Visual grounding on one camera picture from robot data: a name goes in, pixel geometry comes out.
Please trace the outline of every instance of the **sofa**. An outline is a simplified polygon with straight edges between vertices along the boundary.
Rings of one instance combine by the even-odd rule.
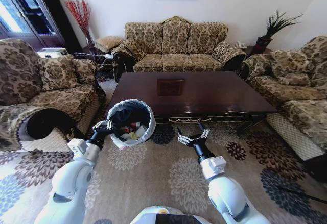
[[[69,150],[104,101],[98,66],[72,55],[40,58],[19,39],[0,40],[0,150]]]
[[[178,16],[161,23],[128,22],[126,40],[112,53],[127,72],[235,71],[245,53],[225,41],[223,23],[191,23]]]
[[[241,77],[279,110],[267,116],[268,123],[326,181],[327,36],[298,51],[253,55],[242,62]]]

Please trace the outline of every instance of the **wall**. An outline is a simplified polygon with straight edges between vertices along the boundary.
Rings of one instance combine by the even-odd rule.
[[[296,49],[316,36],[327,35],[327,0],[313,0],[300,21],[282,40],[285,48]]]
[[[253,45],[256,38],[266,30],[266,20],[276,9],[288,11],[289,16],[299,15],[307,10],[313,0],[86,0],[92,13],[90,29],[93,37],[106,35],[124,36],[124,25],[128,21],[160,22],[174,15],[193,22],[217,21],[228,24],[227,40],[237,40]],[[82,46],[85,39],[75,20],[65,9]],[[310,24],[304,22],[310,31]],[[272,48],[283,48],[285,36],[290,28],[274,36]],[[301,36],[299,42],[307,41]]]

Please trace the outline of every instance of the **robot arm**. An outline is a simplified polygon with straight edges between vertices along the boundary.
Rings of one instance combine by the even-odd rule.
[[[205,141],[209,130],[200,123],[202,134],[186,137],[178,128],[178,141],[195,149],[202,167],[204,177],[209,181],[208,196],[215,208],[228,224],[269,224],[246,197],[241,185],[234,179],[223,176],[226,161],[222,156],[216,157],[206,147]]]
[[[85,196],[92,180],[103,140],[111,130],[105,121],[96,124],[88,141],[73,139],[68,143],[74,161],[61,167],[52,179],[52,190],[46,206],[35,224],[82,224],[85,215]]]

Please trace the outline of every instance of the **dark wooden coffee table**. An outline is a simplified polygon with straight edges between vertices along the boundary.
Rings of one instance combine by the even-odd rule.
[[[234,72],[124,73],[108,109],[126,99],[147,103],[157,123],[244,122],[238,133],[277,112]]]

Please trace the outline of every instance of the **trash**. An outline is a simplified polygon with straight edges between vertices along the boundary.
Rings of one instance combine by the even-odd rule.
[[[132,127],[130,127],[130,126],[120,127],[119,129],[120,129],[121,131],[123,131],[124,133],[127,133],[127,134],[129,134],[129,133],[135,131],[135,130],[134,130]]]
[[[131,127],[136,131],[141,126],[141,122],[131,123]]]
[[[144,125],[141,125],[137,131],[135,131],[135,134],[138,136],[138,137],[141,137],[143,136],[143,134],[145,133],[145,131],[147,130],[147,128],[144,126]]]
[[[135,134],[135,132],[131,132],[129,134],[125,133],[125,134],[121,135],[121,137],[125,140],[130,140],[130,139],[137,140],[141,137],[141,135],[138,136],[137,134]]]

